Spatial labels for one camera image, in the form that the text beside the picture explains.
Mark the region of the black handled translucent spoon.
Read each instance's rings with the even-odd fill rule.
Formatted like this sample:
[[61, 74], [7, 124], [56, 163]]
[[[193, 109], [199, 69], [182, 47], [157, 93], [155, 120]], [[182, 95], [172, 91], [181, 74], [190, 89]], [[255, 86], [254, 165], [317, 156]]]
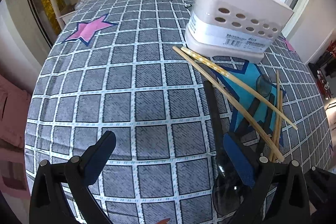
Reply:
[[213, 186], [213, 204], [220, 215], [238, 209], [247, 187], [243, 185], [223, 146], [223, 128], [212, 83], [203, 82], [213, 128], [218, 175]]

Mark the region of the thin brown wooden chopstick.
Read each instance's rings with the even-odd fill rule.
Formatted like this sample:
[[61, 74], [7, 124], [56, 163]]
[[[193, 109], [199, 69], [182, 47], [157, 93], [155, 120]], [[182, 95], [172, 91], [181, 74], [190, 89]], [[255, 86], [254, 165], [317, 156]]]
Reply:
[[[279, 109], [282, 112], [282, 90], [280, 90], [280, 107], [279, 107]], [[279, 117], [278, 124], [277, 124], [277, 131], [276, 131], [276, 143], [275, 143], [277, 148], [279, 148], [281, 125], [282, 125], [282, 118]]]

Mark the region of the dark handled blue spoon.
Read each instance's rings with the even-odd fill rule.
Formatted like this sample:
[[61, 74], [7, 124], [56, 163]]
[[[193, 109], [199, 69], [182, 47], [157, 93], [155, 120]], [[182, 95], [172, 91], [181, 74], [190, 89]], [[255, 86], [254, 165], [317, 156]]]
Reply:
[[[248, 108], [248, 113], [251, 116], [254, 116], [254, 114], [256, 113], [258, 107], [260, 105], [260, 101], [257, 98], [254, 98], [250, 107]], [[246, 118], [243, 118], [242, 121], [240, 122], [240, 124], [238, 125], [235, 133], [238, 137], [243, 137], [244, 135], [246, 135], [247, 132], [247, 128], [249, 126], [249, 122]]]

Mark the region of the grey checked tablecloth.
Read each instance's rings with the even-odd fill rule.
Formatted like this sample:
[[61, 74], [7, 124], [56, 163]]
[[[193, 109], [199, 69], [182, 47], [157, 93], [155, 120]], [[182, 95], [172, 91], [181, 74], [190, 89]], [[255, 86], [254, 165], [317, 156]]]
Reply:
[[[281, 35], [258, 64], [236, 57], [210, 61], [256, 91], [267, 75], [277, 105], [248, 113], [252, 94], [181, 48], [193, 0], [89, 0], [65, 26], [47, 57], [31, 99], [26, 171], [34, 179], [30, 223], [311, 223], [304, 174], [330, 161], [323, 102], [307, 67]], [[217, 163], [203, 82], [212, 83], [224, 135], [256, 155], [255, 186], [237, 210], [213, 204]], [[235, 133], [243, 118], [247, 134]], [[93, 185], [84, 186], [81, 156], [106, 131], [116, 147]], [[262, 138], [264, 151], [256, 153]], [[273, 159], [268, 159], [270, 151]]]

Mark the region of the pink plastic utensil holder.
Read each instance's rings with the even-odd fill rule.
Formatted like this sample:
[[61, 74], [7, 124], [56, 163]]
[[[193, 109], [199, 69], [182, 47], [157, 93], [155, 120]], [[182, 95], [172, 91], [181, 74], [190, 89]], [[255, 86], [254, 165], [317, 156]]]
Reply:
[[194, 0], [185, 30], [188, 49], [258, 64], [293, 15], [280, 0]]

